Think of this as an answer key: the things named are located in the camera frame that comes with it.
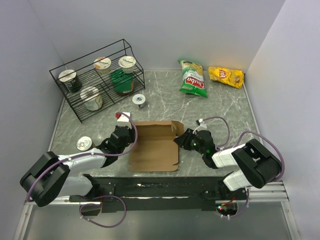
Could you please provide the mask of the brown cardboard box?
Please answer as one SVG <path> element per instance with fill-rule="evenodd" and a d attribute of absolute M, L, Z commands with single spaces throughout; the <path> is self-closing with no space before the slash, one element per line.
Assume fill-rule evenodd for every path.
<path fill-rule="evenodd" d="M 175 120 L 137 121 L 137 143 L 129 153 L 131 172 L 175 172 L 179 163 L 179 147 L 174 142 L 185 130 Z"/>

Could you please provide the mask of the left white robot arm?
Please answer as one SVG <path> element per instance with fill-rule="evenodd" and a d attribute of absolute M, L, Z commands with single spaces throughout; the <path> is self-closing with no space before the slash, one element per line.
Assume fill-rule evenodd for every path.
<path fill-rule="evenodd" d="M 57 197 L 81 196 L 94 201 L 100 194 L 100 184 L 89 174 L 79 173 L 110 166 L 120 156 L 127 154 L 138 140 L 135 125 L 116 126 L 110 137 L 88 151 L 70 155 L 45 152 L 20 179 L 27 192 L 26 201 L 44 207 Z"/>

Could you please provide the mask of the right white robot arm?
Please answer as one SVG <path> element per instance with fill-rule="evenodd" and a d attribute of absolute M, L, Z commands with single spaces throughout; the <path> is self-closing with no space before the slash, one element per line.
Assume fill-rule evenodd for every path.
<path fill-rule="evenodd" d="M 218 187 L 219 195 L 226 200 L 242 188 L 253 186 L 261 189 L 282 172 L 281 161 L 257 139 L 218 151 L 210 131 L 201 130 L 193 133 L 193 130 L 188 128 L 183 135 L 176 137 L 174 142 L 180 148 L 201 154 L 202 160 L 209 168 L 239 168 L 227 174 Z"/>

